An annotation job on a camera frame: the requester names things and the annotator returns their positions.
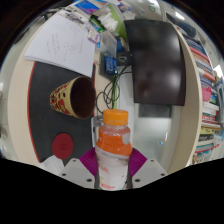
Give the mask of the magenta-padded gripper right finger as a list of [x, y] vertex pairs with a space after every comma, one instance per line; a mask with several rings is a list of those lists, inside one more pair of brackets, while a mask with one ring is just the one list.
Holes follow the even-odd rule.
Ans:
[[136, 189], [157, 181], [167, 172], [156, 159], [147, 159], [137, 149], [133, 149], [129, 159], [127, 188]]

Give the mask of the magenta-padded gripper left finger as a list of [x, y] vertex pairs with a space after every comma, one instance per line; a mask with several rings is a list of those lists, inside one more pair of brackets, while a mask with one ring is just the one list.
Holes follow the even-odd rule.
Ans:
[[99, 175], [95, 149], [90, 149], [79, 159], [72, 158], [59, 176], [78, 186], [97, 189], [99, 187]]

